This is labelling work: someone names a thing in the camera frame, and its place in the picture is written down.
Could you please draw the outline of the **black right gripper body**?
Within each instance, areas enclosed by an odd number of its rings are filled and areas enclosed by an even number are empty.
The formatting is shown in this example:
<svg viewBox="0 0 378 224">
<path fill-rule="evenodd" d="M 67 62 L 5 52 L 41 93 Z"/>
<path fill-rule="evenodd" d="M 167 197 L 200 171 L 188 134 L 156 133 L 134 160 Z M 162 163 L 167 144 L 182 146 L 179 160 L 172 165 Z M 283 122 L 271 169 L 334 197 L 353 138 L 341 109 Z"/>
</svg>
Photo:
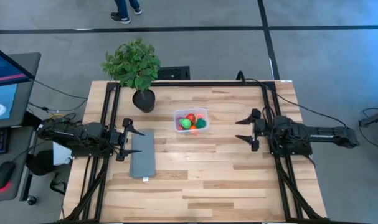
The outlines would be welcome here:
<svg viewBox="0 0 378 224">
<path fill-rule="evenodd" d="M 257 152 L 260 146 L 258 137 L 264 136 L 267 122 L 262 118 L 262 112 L 256 108 L 252 110 L 251 117 L 253 119 L 253 141 L 251 143 L 251 148 L 253 152 Z"/>
</svg>

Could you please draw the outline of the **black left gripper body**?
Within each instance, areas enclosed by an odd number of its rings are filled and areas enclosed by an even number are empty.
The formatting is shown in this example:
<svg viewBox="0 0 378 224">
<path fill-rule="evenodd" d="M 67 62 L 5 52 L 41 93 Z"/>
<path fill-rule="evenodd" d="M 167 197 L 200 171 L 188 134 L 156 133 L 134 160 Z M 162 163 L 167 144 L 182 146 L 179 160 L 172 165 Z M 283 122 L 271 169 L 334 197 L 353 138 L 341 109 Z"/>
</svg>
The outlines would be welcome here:
<svg viewBox="0 0 378 224">
<path fill-rule="evenodd" d="M 122 156 L 122 150 L 125 149 L 125 144 L 128 143 L 128 125 L 132 124 L 133 121 L 129 118 L 123 120 L 124 130 L 122 133 L 119 133 L 113 130 L 110 133 L 110 146 L 116 151 L 116 161 L 124 161 L 125 157 Z"/>
</svg>

